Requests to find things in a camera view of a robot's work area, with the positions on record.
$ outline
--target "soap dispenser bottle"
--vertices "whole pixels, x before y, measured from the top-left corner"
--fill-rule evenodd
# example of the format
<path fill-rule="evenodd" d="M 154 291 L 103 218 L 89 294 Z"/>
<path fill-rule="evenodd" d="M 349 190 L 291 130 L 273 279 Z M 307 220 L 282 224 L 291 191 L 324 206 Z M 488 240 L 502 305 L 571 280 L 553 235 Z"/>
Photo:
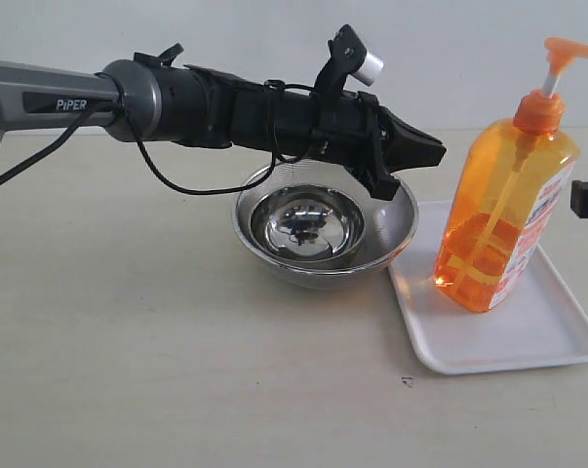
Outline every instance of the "soap dispenser bottle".
<path fill-rule="evenodd" d="M 516 286 L 558 201 L 579 149 L 559 130 L 565 111 L 555 88 L 588 46 L 548 38 L 549 74 L 512 119 L 472 144 L 434 266 L 435 285 L 472 312 L 487 312 Z"/>

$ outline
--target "pump nozzle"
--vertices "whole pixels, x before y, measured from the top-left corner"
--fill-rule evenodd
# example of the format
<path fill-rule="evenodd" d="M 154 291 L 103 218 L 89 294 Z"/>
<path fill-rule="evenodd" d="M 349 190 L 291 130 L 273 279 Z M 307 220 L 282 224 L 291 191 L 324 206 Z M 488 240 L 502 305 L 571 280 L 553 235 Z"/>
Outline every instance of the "pump nozzle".
<path fill-rule="evenodd" d="M 544 135 L 558 130 L 565 112 L 565 105 L 556 94 L 560 75 L 575 58 L 588 59 L 588 46 L 560 37 L 545 40 L 549 50 L 549 73 L 540 90 L 525 96 L 514 118 L 514 125 L 528 134 Z"/>

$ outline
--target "white tray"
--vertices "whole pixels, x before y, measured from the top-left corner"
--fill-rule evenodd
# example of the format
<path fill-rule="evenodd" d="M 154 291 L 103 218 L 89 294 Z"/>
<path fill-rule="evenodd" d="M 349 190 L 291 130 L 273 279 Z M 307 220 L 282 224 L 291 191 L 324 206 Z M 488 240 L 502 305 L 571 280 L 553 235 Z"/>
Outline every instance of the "white tray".
<path fill-rule="evenodd" d="M 434 287 L 451 202 L 419 204 L 412 243 L 389 266 L 412 346 L 433 371 L 462 374 L 588 363 L 588 317 L 543 249 L 494 309 L 473 314 Z"/>

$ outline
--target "metal bowl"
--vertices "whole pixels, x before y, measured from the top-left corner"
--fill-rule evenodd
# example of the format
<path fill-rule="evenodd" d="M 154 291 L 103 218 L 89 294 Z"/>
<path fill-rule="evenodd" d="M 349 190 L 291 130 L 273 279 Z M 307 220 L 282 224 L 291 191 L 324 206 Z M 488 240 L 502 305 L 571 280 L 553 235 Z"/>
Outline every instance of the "metal bowl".
<path fill-rule="evenodd" d="M 244 183 L 266 171 L 267 167 L 260 169 Z M 238 195 L 233 227 L 242 243 L 278 278 L 311 289 L 344 288 L 387 267 L 411 241 L 418 210 L 410 189 L 401 182 L 393 200 L 385 202 L 370 197 L 341 166 L 311 160 L 280 164 L 264 183 Z M 331 225 L 336 237 L 320 242 L 320 247 L 307 243 L 303 249 L 291 243 L 279 249 L 283 239 L 278 236 L 266 242 L 267 231 L 279 229 L 279 221 L 281 231 L 291 237 L 295 223 L 287 221 L 292 219 L 302 222 L 303 234 L 298 236 L 302 239 L 309 231 L 328 238 L 319 229 L 323 222 Z"/>

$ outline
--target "beige table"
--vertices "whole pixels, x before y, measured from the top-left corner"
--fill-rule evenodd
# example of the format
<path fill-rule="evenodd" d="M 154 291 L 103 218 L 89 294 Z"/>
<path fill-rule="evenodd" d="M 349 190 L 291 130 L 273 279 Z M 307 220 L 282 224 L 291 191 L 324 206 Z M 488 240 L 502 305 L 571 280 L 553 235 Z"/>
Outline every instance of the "beige table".
<path fill-rule="evenodd" d="M 570 132 L 588 178 L 588 129 Z M 476 133 L 434 134 L 441 167 L 403 174 L 420 201 L 452 196 Z M 49 140 L 8 137 L 0 171 Z M 151 147 L 201 188 L 267 158 Z M 343 292 L 275 281 L 232 200 L 170 191 L 106 136 L 0 188 L 0 467 L 588 467 L 588 365 L 437 375 L 386 273 Z M 588 312 L 568 190 L 542 243 Z"/>

